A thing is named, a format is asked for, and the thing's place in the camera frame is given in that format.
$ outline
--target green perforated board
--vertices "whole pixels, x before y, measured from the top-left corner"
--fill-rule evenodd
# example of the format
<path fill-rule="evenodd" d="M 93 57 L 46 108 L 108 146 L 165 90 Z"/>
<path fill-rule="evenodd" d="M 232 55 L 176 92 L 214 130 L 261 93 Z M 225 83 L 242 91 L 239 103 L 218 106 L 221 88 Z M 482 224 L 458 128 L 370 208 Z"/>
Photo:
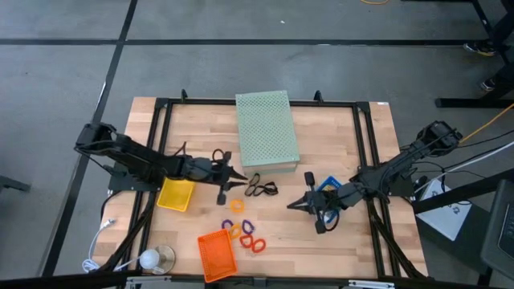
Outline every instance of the green perforated board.
<path fill-rule="evenodd" d="M 296 163 L 300 160 L 286 91 L 235 96 L 243 170 L 248 167 Z M 260 173 L 267 169 L 252 169 Z"/>

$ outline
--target concrete floor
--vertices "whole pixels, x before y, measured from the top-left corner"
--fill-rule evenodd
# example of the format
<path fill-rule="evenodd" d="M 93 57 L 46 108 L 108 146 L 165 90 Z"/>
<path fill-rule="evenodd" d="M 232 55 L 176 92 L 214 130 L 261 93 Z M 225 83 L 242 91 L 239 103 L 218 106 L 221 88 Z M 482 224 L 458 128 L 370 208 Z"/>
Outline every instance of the concrete floor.
<path fill-rule="evenodd" d="M 494 23 L 504 9 L 482 1 Z M 117 39 L 129 0 L 4 0 L 2 38 Z M 391 0 L 369 6 L 358 0 L 139 1 L 129 39 L 481 39 L 471 5 Z M 91 119 L 113 46 L 0 46 L 0 174 L 32 185 L 29 193 L 0 194 L 0 279 L 31 277 L 47 244 L 77 155 L 71 149 Z M 502 66 L 459 47 L 160 46 L 125 47 L 103 117 L 123 128 L 134 96 L 227 98 L 241 92 L 286 89 L 292 99 L 387 101 L 400 145 L 433 120 L 463 134 L 492 118 L 495 109 L 437 109 L 437 97 L 476 97 L 477 84 Z M 512 129 L 508 113 L 475 139 Z M 499 142 L 439 158 L 460 161 Z M 492 175 L 512 166 L 507 151 L 470 170 Z M 455 174 L 449 186 L 474 181 Z M 88 166 L 56 274 L 80 273 L 108 176 Z M 488 208 L 492 195 L 473 200 Z M 475 283 L 477 273 L 422 240 L 430 275 Z M 514 287 L 500 274 L 492 285 Z M 181 288 L 200 284 L 180 284 Z"/>

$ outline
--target plastic ring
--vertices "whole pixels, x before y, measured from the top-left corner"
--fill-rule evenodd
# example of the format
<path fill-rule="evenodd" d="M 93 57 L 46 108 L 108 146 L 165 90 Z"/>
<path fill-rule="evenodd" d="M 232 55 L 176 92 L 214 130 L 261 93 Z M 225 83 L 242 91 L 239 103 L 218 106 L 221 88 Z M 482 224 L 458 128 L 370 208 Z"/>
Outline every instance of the plastic ring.
<path fill-rule="evenodd" d="M 250 242 L 248 244 L 244 242 L 244 239 L 246 238 L 250 238 Z M 239 242 L 241 242 L 241 246 L 243 246 L 243 248 L 251 248 L 254 245 L 254 238 L 251 235 L 244 235 L 239 238 Z"/>
<path fill-rule="evenodd" d="M 249 226 L 250 230 L 245 229 L 245 225 Z M 243 224 L 241 224 L 241 227 L 243 228 L 244 234 L 251 234 L 255 231 L 255 227 L 248 220 L 243 220 Z"/>
<path fill-rule="evenodd" d="M 263 244 L 263 246 L 261 246 L 259 249 L 255 249 L 255 245 L 258 243 L 258 242 L 261 242 Z M 255 242 L 253 242 L 253 244 L 251 245 L 251 251 L 254 252 L 254 253 L 260 253 L 264 250 L 264 248 L 266 248 L 266 241 L 264 241 L 264 239 L 257 239 L 255 240 Z"/>
<path fill-rule="evenodd" d="M 235 225 L 233 225 L 230 230 L 229 230 L 229 235 L 230 235 L 230 238 L 237 238 L 241 235 L 241 223 L 236 223 Z"/>
<path fill-rule="evenodd" d="M 234 223 L 231 220 L 227 219 L 222 222 L 222 229 L 225 229 L 226 224 L 229 224 L 228 229 L 230 229 L 234 225 Z"/>
<path fill-rule="evenodd" d="M 243 201 L 238 200 L 238 199 L 232 200 L 230 202 L 230 209 L 234 213 L 242 213 L 242 212 L 244 212 L 244 203 L 243 203 Z"/>

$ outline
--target purple rubber band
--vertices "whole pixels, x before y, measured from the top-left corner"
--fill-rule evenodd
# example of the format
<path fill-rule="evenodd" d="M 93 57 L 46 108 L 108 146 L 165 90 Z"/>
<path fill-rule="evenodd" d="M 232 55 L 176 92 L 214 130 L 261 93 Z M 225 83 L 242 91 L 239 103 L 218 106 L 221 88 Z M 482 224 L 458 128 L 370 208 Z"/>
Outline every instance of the purple rubber band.
<path fill-rule="evenodd" d="M 244 226 L 245 224 L 247 224 L 247 225 L 249 225 L 249 226 L 250 226 L 250 228 L 251 228 L 251 230 L 250 230 L 250 231 L 248 231 L 247 229 L 245 229 L 245 226 Z M 251 222 L 250 222 L 250 221 L 248 221 L 248 220 L 243 220 L 243 224 L 241 225 L 241 227 L 243 228 L 243 232 L 244 232 L 244 234 L 251 234 L 251 233 L 253 233 L 253 232 L 255 231 L 255 227 L 254 227 L 254 226 L 251 224 Z"/>
<path fill-rule="evenodd" d="M 222 229 L 226 229 L 226 228 L 225 228 L 225 224 L 227 224 L 227 223 L 230 225 L 230 226 L 228 227 L 228 229 L 230 229 L 230 228 L 234 225 L 234 223 L 233 223 L 231 220 L 227 219 L 227 220 L 225 220 L 225 221 L 223 221 L 223 222 L 222 222 Z"/>

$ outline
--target red rubber band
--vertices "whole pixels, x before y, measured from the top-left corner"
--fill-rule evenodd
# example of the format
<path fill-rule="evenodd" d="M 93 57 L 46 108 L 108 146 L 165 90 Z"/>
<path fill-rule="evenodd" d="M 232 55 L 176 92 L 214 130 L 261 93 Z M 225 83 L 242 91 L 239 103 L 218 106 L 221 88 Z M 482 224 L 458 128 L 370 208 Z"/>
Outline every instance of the red rubber band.
<path fill-rule="evenodd" d="M 250 238 L 250 241 L 249 241 L 248 244 L 246 244 L 244 242 L 244 239 L 246 239 L 246 238 Z M 241 236 L 239 238 L 239 242 L 241 242 L 241 246 L 243 246 L 243 248 L 251 248 L 253 246 L 253 244 L 254 244 L 254 238 L 250 234 L 249 235 L 244 235 L 244 236 Z"/>
<path fill-rule="evenodd" d="M 263 244 L 263 246 L 256 250 L 255 249 L 255 244 L 257 244 L 258 242 L 261 242 Z M 257 239 L 251 245 L 251 251 L 254 252 L 254 253 L 260 253 L 260 252 L 262 252 L 264 250 L 264 248 L 266 248 L 266 241 L 264 241 L 264 239 Z"/>

